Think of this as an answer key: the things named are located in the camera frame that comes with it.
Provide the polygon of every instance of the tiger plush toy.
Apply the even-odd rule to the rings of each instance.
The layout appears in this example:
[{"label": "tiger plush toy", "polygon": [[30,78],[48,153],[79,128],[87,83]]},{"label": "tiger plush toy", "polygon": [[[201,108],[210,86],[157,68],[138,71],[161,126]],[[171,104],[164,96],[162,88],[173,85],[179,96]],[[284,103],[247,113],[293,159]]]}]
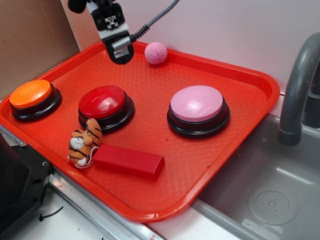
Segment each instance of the tiger plush toy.
[{"label": "tiger plush toy", "polygon": [[102,144],[103,133],[99,123],[90,118],[86,122],[85,130],[75,130],[71,136],[68,159],[77,168],[89,167],[93,152]]}]

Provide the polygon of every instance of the stainless steel sink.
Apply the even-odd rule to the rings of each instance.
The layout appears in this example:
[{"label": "stainless steel sink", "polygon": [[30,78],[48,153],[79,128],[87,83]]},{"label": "stainless steel sink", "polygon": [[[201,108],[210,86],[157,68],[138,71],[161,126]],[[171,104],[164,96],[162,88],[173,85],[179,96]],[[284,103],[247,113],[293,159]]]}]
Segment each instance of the stainless steel sink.
[{"label": "stainless steel sink", "polygon": [[192,207],[241,239],[320,239],[320,131],[284,146],[278,124],[267,115]]}]

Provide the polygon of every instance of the red block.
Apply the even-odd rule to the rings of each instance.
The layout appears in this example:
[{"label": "red block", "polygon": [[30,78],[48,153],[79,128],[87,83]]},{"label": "red block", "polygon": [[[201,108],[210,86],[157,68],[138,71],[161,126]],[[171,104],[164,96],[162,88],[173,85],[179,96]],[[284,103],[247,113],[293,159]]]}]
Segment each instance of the red block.
[{"label": "red block", "polygon": [[100,168],[156,180],[165,166],[164,157],[143,151],[102,144],[92,158]]}]

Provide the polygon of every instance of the red tray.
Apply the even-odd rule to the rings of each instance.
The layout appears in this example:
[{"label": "red tray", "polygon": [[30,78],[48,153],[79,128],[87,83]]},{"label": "red tray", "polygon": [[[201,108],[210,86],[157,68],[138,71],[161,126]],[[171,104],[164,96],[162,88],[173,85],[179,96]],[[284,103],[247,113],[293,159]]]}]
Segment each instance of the red tray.
[{"label": "red tray", "polygon": [[[166,63],[150,65],[144,57],[145,47],[135,43],[132,61],[116,65],[97,43],[38,77],[52,82],[63,97],[60,107],[40,120],[17,121],[11,115],[9,97],[0,103],[0,124],[120,215],[144,223],[188,207],[280,95],[277,82],[264,73],[173,50],[168,50]],[[105,135],[103,142],[164,156],[165,166],[156,181],[94,164],[78,169],[67,161],[71,132],[81,129],[79,100],[103,85],[122,88],[136,109],[130,123]],[[169,129],[167,111],[172,96],[192,85],[218,89],[230,108],[230,122],[216,136],[186,139]]]}]

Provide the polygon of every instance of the pink ball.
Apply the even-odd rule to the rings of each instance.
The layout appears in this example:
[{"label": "pink ball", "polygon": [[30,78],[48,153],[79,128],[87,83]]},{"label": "pink ball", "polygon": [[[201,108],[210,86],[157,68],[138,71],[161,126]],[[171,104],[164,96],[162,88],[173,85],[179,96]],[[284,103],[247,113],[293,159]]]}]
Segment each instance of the pink ball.
[{"label": "pink ball", "polygon": [[168,56],[165,45],[160,42],[152,42],[144,50],[146,60],[151,64],[162,64]]}]

